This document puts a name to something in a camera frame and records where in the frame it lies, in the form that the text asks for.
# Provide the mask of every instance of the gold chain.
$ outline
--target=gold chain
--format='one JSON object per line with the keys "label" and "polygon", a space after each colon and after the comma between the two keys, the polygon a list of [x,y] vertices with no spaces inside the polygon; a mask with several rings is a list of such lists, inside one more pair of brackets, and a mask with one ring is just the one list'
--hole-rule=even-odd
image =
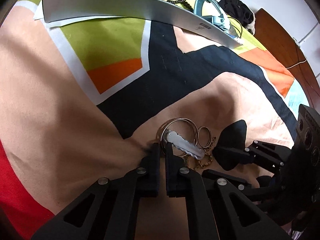
{"label": "gold chain", "polygon": [[187,156],[184,157],[185,163],[186,163],[186,165],[187,165],[187,167],[189,169],[192,169],[194,171],[196,171],[198,168],[204,169],[205,167],[209,166],[212,163],[212,155],[208,151],[212,148],[212,146],[213,146],[214,142],[216,141],[216,139],[217,139],[216,137],[211,138],[210,145],[208,147],[202,148],[202,149],[204,149],[204,152],[205,152],[204,156],[208,156],[208,158],[209,158],[208,162],[206,162],[205,164],[201,164],[200,160],[196,160],[196,166],[194,168],[191,168],[189,166],[189,157],[190,157],[190,155],[187,155]]}

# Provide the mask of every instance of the black metal bracket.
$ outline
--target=black metal bracket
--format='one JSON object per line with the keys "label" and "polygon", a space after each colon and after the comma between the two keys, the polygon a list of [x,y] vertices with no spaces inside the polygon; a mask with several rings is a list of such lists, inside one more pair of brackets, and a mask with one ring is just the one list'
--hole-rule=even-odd
{"label": "black metal bracket", "polygon": [[[158,194],[159,163],[155,143],[139,168],[120,179],[100,178],[31,240],[133,240],[139,199]],[[290,239],[243,194],[256,194],[245,180],[211,170],[201,176],[173,155],[171,144],[165,163],[167,195],[185,198],[191,240]]]}
{"label": "black metal bracket", "polygon": [[229,170],[225,165],[229,166],[229,162],[232,161],[236,164],[255,163],[267,171],[279,173],[279,169],[288,160],[291,150],[285,146],[255,140],[245,149],[215,147],[212,154],[224,157],[223,159],[220,157],[221,161],[218,163],[225,170]]}

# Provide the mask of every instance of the red fabric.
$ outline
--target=red fabric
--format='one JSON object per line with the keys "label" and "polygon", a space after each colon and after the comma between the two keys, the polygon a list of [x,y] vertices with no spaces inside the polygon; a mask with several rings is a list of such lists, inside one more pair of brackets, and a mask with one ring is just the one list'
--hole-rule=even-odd
{"label": "red fabric", "polygon": [[14,173],[0,141],[0,207],[17,232],[24,238],[31,236],[53,217],[35,201]]}

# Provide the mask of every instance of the metal ring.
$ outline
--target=metal ring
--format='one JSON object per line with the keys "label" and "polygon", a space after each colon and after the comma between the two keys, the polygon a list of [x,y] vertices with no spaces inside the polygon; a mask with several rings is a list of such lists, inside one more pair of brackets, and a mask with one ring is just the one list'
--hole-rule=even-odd
{"label": "metal ring", "polygon": [[211,131],[210,131],[210,129],[209,129],[208,127],[206,127],[206,126],[201,126],[201,127],[198,129],[198,136],[199,136],[200,131],[201,131],[202,128],[207,129],[207,131],[209,132],[209,141],[208,141],[208,143],[207,143],[207,145],[206,145],[205,147],[203,147],[203,146],[200,144],[200,142],[198,142],[199,146],[200,146],[202,149],[205,149],[205,148],[208,148],[208,147],[210,146],[210,144],[211,144],[212,134],[211,134]]}
{"label": "metal ring", "polygon": [[186,122],[188,123],[191,128],[193,129],[193,135],[194,135],[194,138],[193,138],[193,143],[195,145],[197,145],[198,143],[198,140],[199,140],[199,132],[198,132],[198,128],[197,126],[195,125],[194,122],[192,122],[190,119],[187,119],[187,118],[176,118],[176,119],[173,119],[172,121],[170,121],[163,129],[162,133],[161,133],[161,136],[160,136],[160,148],[162,150],[162,152],[165,154],[165,147],[163,145],[163,135],[164,135],[164,132],[165,130],[167,130],[167,128],[173,124],[174,122],[177,122],[177,121],[182,121],[182,122]]}

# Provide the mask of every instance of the colorful bedsheet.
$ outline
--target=colorful bedsheet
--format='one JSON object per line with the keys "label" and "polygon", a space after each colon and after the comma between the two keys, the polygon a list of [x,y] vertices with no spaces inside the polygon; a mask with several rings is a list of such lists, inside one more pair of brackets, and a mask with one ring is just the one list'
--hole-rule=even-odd
{"label": "colorful bedsheet", "polygon": [[[135,18],[46,29],[33,20],[39,2],[19,0],[0,28],[0,207],[24,239],[99,177],[137,167],[169,119],[205,125],[217,141],[228,129],[246,146],[292,147],[306,97],[246,30],[231,51]],[[223,171],[216,161],[208,168],[256,187],[269,174],[255,165]],[[188,239],[184,200],[161,187],[156,201],[141,201],[136,239]]]}

